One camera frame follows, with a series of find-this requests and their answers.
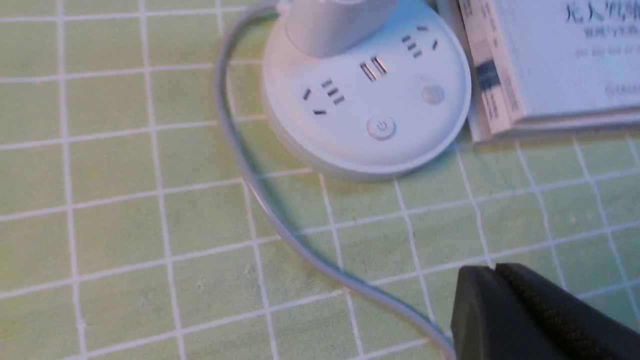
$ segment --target grid pattern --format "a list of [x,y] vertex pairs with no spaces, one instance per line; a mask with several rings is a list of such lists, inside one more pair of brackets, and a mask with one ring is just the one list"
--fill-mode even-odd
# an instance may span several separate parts
[[[239,178],[208,61],[251,2],[0,4],[0,33],[14,35],[0,39],[7,358],[440,358],[301,263]],[[283,150],[262,114],[270,26],[239,45],[230,105],[280,210],[318,254],[447,331],[457,270],[505,261],[640,330],[640,138],[473,149],[465,132],[388,184],[325,177]]]

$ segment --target gray cable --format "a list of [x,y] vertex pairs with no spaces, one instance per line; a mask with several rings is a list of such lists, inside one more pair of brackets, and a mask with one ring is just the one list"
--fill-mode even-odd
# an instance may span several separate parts
[[226,101],[225,83],[227,78],[227,65],[231,51],[234,48],[234,41],[237,34],[256,18],[276,13],[276,7],[277,1],[262,1],[259,4],[249,7],[249,9],[247,9],[247,11],[245,11],[245,13],[235,21],[234,25],[228,30],[222,41],[218,61],[214,70],[213,100],[216,105],[216,111],[218,112],[218,122],[220,123],[220,128],[225,136],[228,148],[235,157],[237,166],[240,169],[240,173],[242,174],[246,185],[257,199],[263,212],[269,218],[269,223],[273,226],[278,235],[280,235],[284,242],[286,242],[288,246],[290,246],[290,248],[306,263],[330,279],[337,281],[341,285],[377,303],[378,305],[393,311],[401,318],[412,323],[440,348],[446,360],[455,360],[456,352],[453,345],[437,328],[437,326],[432,324],[427,318],[409,305],[355,277],[352,277],[349,274],[340,271],[337,267],[326,263],[324,260],[317,257],[290,232],[284,222],[271,208],[268,198],[264,195],[264,189],[257,176],[254,174],[249,161],[246,159],[243,152],[243,145],[239,137],[236,135],[234,123],[231,119]]

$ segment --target black object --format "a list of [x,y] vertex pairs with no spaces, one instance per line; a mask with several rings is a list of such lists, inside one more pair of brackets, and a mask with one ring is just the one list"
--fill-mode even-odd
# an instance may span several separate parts
[[451,320],[459,360],[639,360],[640,334],[526,266],[464,266]]

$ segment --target white power strip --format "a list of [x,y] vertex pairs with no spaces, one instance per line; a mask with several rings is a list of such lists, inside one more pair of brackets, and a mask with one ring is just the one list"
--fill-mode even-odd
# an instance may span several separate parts
[[469,111],[467,57],[423,0],[400,0],[373,36],[322,58],[291,42],[285,14],[262,66],[274,132],[301,161],[337,177],[409,173],[454,141]]

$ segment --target socket hole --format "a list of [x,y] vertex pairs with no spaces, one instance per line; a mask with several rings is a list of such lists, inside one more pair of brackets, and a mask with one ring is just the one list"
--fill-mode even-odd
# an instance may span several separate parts
[[373,74],[373,71],[367,65],[367,63],[361,63],[360,68],[362,69],[362,72],[364,72],[364,74],[367,76],[367,78],[369,78],[369,81],[374,82],[377,80],[376,76]]
[[373,65],[376,67],[376,69],[380,74],[383,74],[383,75],[387,74],[387,68],[385,67],[385,64],[382,63],[382,60],[380,60],[379,57],[377,56],[372,57],[371,62],[373,62]]

